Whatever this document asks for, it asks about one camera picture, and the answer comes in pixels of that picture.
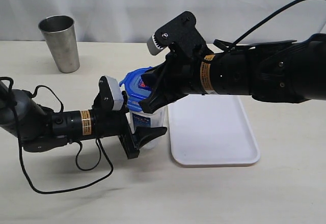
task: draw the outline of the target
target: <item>blue lid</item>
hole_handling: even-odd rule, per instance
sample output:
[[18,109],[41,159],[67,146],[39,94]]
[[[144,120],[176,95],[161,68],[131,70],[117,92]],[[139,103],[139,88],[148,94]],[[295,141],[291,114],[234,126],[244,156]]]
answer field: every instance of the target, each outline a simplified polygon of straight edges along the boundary
[[125,86],[125,90],[128,95],[127,107],[131,111],[142,111],[142,108],[139,106],[138,102],[147,98],[151,94],[150,87],[146,86],[141,78],[141,75],[151,68],[152,67],[141,68],[131,71],[119,83],[119,86],[122,86],[122,84]]

